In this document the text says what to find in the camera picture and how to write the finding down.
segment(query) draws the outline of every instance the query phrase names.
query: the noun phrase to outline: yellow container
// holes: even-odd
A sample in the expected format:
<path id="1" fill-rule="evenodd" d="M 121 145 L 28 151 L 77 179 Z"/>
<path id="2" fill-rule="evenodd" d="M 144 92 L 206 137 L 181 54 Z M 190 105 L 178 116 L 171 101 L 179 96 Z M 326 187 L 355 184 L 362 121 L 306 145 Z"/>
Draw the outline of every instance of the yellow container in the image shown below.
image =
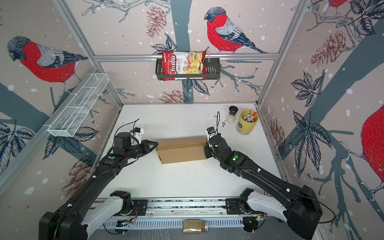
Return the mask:
<path id="1" fill-rule="evenodd" d="M 243 118 L 245 117 L 245 115 L 249 111 L 251 111 L 250 116 L 252 116 L 255 113 L 255 111 L 253 111 L 253 110 L 245 109 L 244 111 L 241 112 L 240 117 L 239 117 L 239 122 L 237 123 L 237 131 L 241 134 L 244 134 L 244 135 L 250 134 L 251 131 L 253 130 L 253 127 L 255 126 L 257 121 L 259 120 L 259 116 L 256 114 L 255 115 L 256 120 L 254 122 L 246 122 Z"/>

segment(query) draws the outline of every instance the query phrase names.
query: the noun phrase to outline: wall-mounted basket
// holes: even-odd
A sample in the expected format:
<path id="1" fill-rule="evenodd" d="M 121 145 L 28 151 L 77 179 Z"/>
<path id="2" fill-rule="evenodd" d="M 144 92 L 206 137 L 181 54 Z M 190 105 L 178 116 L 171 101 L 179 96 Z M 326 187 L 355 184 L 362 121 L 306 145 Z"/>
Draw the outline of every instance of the wall-mounted basket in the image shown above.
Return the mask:
<path id="1" fill-rule="evenodd" d="M 77 93 L 71 93 L 75 96 L 49 127 L 50 134 L 55 137 L 73 137 L 109 82 L 105 73 L 93 73 L 88 77 Z"/>
<path id="2" fill-rule="evenodd" d="M 162 65 L 162 59 L 156 60 L 156 75 L 158 80 L 164 80 L 164 78 L 186 78 L 185 80 L 193 80 L 194 78 L 207 78 L 203 80 L 217 80 L 220 78 L 220 59 L 219 58 L 205 58 L 205 68 L 207 73 L 202 74 L 163 74 L 164 69 Z"/>

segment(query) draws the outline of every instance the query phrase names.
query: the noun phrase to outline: cardboard box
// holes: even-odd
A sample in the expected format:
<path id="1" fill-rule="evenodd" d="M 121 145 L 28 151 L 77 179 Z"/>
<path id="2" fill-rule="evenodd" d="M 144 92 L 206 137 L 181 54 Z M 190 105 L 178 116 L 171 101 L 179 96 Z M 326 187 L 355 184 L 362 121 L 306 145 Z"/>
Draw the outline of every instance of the cardboard box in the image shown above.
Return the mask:
<path id="1" fill-rule="evenodd" d="M 156 151 L 161 164 L 203 160 L 206 142 L 205 137 L 164 141 L 159 142 Z"/>

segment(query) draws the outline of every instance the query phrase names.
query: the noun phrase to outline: red chip bag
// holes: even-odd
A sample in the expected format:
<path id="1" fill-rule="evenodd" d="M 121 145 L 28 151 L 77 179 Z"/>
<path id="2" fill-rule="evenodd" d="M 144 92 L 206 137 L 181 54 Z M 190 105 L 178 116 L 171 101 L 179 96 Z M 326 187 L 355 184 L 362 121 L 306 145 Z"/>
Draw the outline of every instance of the red chip bag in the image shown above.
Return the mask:
<path id="1" fill-rule="evenodd" d="M 164 74 L 201 74 L 207 73 L 205 68 L 204 58 L 205 52 L 178 52 L 178 51 L 163 51 L 162 65 Z M 168 80 L 183 80 L 186 78 L 164 78 Z"/>

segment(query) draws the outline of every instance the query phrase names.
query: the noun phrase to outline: white table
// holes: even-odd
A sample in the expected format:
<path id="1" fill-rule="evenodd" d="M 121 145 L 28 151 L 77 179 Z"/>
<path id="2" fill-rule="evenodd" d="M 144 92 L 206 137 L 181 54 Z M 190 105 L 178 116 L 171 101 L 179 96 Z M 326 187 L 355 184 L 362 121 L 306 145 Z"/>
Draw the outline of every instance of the white table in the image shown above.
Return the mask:
<path id="1" fill-rule="evenodd" d="M 239 108 L 234 123 L 227 123 L 230 106 Z M 232 150 L 237 150 L 273 175 L 280 177 L 260 121 L 249 135 L 236 130 L 240 112 L 253 109 L 253 104 L 151 104 L 124 105 L 116 121 L 113 134 L 121 125 L 137 118 L 135 127 L 144 128 L 142 139 L 164 141 L 191 137 L 206 137 L 208 127 L 216 128 L 216 113 L 220 111 L 219 133 Z M 128 132 L 132 124 L 119 132 Z M 113 143 L 109 138 L 103 152 L 106 155 Z M 130 192 L 132 197 L 236 197 L 245 188 L 263 193 L 258 186 L 230 174 L 214 158 L 200 161 L 161 164 L 156 151 L 141 157 L 122 169 L 99 197 L 109 197 L 115 190 Z"/>

